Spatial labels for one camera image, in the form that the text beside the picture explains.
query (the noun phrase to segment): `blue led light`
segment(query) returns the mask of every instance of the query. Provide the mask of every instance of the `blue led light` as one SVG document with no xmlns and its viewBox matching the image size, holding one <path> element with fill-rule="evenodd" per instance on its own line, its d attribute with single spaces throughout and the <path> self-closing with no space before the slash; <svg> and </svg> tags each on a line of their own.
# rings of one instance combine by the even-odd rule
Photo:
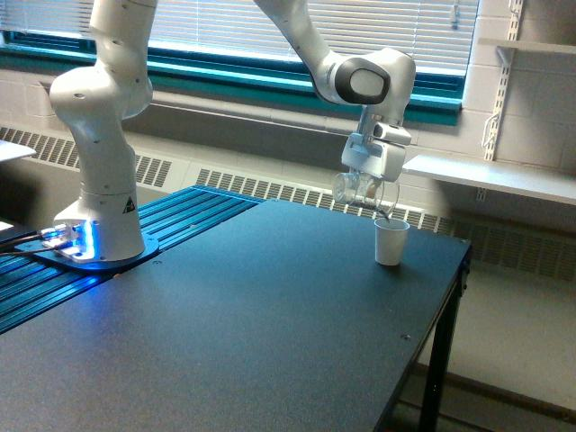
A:
<svg viewBox="0 0 576 432">
<path fill-rule="evenodd" d="M 96 256 L 96 251 L 95 251 L 94 231 L 92 227 L 92 222 L 90 220 L 84 222 L 82 231 L 84 234 L 83 236 L 83 243 L 85 247 L 84 255 L 87 259 L 92 259 Z"/>
</svg>

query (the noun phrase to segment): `table surface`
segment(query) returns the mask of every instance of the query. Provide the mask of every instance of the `table surface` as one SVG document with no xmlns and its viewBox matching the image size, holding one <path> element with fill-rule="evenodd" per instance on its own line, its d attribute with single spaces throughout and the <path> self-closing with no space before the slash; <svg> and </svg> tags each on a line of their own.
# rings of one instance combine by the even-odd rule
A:
<svg viewBox="0 0 576 432">
<path fill-rule="evenodd" d="M 468 249 L 259 204 L 0 336 L 0 430 L 372 429 Z"/>
<path fill-rule="evenodd" d="M 14 144 L 13 142 L 2 141 L 0 139 L 0 162 L 26 158 L 35 154 L 36 151 L 34 151 L 33 148 Z"/>
<path fill-rule="evenodd" d="M 0 243 L 18 239 L 26 234 L 33 233 L 33 229 L 0 217 Z"/>
</svg>

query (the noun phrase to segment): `radiator vent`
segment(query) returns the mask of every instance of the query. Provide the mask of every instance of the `radiator vent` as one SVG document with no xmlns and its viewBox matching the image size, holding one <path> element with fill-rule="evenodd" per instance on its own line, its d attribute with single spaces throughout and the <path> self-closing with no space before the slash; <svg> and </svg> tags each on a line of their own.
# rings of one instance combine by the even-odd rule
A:
<svg viewBox="0 0 576 432">
<path fill-rule="evenodd" d="M 333 212 L 372 219 L 376 216 L 374 211 L 336 203 L 329 193 L 209 169 L 200 171 L 196 183 L 268 200 L 281 199 L 312 205 Z M 469 220 L 448 219 L 402 205 L 396 207 L 392 216 L 407 221 L 419 230 L 470 240 L 475 260 L 568 282 L 576 278 L 576 242 L 549 239 L 545 235 L 540 237 L 536 233 L 526 234 L 504 225 L 489 226 Z"/>
<path fill-rule="evenodd" d="M 42 162 L 76 170 L 80 168 L 74 141 L 9 128 L 0 128 L 0 140 L 36 150 L 32 158 Z M 172 162 L 168 160 L 136 155 L 136 182 L 141 185 L 162 187 L 171 166 Z"/>
</svg>

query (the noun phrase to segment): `cup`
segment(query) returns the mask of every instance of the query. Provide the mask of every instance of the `cup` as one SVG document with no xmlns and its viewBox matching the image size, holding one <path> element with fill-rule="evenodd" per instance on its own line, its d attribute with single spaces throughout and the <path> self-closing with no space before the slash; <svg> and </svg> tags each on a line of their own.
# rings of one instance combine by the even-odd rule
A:
<svg viewBox="0 0 576 432">
<path fill-rule="evenodd" d="M 376 262 L 383 266 L 397 266 L 404 252 L 410 225 L 404 220 L 380 218 L 376 227 Z"/>
</svg>

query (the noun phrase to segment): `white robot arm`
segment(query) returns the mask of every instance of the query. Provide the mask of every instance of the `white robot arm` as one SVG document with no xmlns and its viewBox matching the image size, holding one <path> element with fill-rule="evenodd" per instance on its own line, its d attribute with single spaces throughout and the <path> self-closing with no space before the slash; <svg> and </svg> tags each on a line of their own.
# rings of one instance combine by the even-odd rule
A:
<svg viewBox="0 0 576 432">
<path fill-rule="evenodd" d="M 136 207 L 134 150 L 122 120 L 152 100 L 148 40 L 158 0 L 95 0 L 90 30 L 98 58 L 59 76 L 50 89 L 57 116 L 71 129 L 80 158 L 78 201 L 55 218 L 68 234 L 45 246 L 78 263 L 116 262 L 144 250 Z"/>
<path fill-rule="evenodd" d="M 352 202 L 358 183 L 364 183 L 361 194 L 366 196 L 383 181 L 395 182 L 410 144 L 410 135 L 401 126 L 416 76 L 412 58 L 395 49 L 338 55 L 312 23 L 308 0 L 254 2 L 301 57 L 320 97 L 335 104 L 364 105 L 358 128 L 342 154 L 342 163 L 353 174 L 337 177 L 334 199 Z"/>
</svg>

